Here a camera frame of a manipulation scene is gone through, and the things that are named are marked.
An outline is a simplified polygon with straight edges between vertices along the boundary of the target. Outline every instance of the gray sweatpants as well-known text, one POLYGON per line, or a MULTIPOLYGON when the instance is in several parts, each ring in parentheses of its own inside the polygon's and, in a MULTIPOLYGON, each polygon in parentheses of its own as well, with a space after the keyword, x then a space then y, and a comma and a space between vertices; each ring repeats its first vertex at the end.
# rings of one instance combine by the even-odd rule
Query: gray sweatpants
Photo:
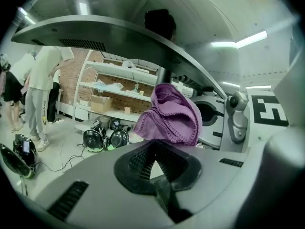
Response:
POLYGON ((43 141, 47 140, 49 93, 50 91, 29 87, 25 98, 25 114, 29 122, 30 134, 39 135, 43 141))

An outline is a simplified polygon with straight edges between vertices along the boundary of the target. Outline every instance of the towel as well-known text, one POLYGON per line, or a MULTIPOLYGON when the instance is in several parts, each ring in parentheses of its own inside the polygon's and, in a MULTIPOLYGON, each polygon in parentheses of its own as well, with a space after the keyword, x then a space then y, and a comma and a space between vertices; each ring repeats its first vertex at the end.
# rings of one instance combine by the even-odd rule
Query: towel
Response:
POLYGON ((175 86, 159 84, 151 95, 152 107, 143 112, 134 132, 145 140, 158 139, 195 146, 202 128, 198 107, 175 86))

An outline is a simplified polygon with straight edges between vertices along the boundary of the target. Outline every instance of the white t-shirt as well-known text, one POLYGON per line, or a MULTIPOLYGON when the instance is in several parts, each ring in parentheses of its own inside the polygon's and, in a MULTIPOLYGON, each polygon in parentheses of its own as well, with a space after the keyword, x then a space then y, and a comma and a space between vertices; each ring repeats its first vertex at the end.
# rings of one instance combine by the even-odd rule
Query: white t-shirt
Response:
POLYGON ((73 59, 70 47, 43 46, 36 56, 34 67, 30 74, 29 87, 49 91, 53 87, 53 79, 49 74, 62 61, 73 59))
POLYGON ((53 77, 53 82, 57 82, 59 84, 59 77, 61 75, 61 70, 57 70, 53 77))
POLYGON ((26 53, 17 63, 11 67, 10 72, 17 78, 20 84, 23 85, 34 64, 35 60, 32 55, 26 53))

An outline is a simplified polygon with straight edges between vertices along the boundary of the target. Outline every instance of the black and white marking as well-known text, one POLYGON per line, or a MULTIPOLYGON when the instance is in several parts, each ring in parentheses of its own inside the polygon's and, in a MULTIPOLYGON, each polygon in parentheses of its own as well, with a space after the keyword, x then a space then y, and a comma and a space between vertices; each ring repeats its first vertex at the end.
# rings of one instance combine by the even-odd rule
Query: black and white marking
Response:
POLYGON ((288 126, 284 110, 275 96, 252 96, 252 103, 255 123, 288 126))

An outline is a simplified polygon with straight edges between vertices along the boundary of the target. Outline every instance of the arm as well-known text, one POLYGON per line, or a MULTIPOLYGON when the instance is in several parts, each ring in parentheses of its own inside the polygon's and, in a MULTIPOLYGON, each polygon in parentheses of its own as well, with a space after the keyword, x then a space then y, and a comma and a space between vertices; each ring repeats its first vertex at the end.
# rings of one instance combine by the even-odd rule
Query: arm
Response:
POLYGON ((26 79, 26 81, 25 81, 25 83, 24 83, 24 86, 29 85, 29 83, 30 83, 30 78, 31 78, 31 74, 29 73, 29 75, 28 75, 28 77, 27 77, 27 79, 26 79))
POLYGON ((50 72, 49 76, 54 75, 57 70, 60 70, 61 68, 67 66, 68 64, 72 64, 72 63, 75 63, 75 59, 68 59, 68 60, 63 61, 50 72))

